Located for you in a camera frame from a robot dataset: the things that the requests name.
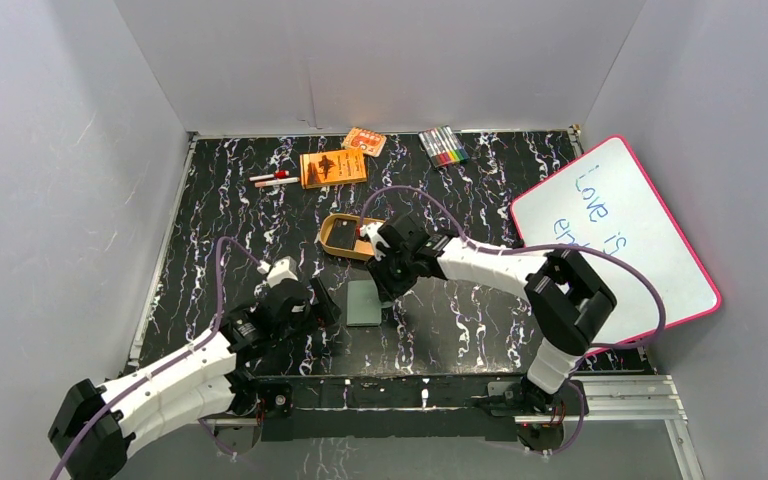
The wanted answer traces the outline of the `mint green card holder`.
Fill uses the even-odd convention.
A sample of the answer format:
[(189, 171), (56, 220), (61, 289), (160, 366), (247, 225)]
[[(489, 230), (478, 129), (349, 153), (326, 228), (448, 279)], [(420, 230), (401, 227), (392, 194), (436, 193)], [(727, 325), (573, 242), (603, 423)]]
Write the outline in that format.
[(353, 280), (348, 283), (346, 325), (348, 327), (379, 326), (382, 303), (373, 280)]

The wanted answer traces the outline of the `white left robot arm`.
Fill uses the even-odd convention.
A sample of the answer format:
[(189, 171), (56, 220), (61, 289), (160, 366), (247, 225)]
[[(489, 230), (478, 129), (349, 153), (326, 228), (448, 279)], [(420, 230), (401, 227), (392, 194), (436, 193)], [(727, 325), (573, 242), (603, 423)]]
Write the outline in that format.
[(111, 479), (144, 446), (223, 413), (263, 415), (274, 397), (248, 365), (283, 343), (334, 325), (341, 309), (319, 277), (302, 282), (285, 257), (264, 263), (264, 296), (222, 312), (218, 322), (160, 360), (100, 385), (69, 388), (49, 429), (60, 457), (54, 476)]

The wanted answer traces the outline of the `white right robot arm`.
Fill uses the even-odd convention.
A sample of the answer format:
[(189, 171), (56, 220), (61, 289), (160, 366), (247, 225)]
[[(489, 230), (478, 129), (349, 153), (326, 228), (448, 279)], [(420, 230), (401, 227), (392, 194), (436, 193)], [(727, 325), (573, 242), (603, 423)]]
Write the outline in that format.
[(575, 250), (505, 255), (451, 233), (430, 233), (409, 215), (368, 223), (357, 235), (372, 248), (366, 268), (383, 303), (412, 290), (420, 278), (470, 282), (527, 302), (543, 339), (519, 386), (500, 397), (526, 412), (547, 414), (561, 403), (563, 383), (617, 305)]

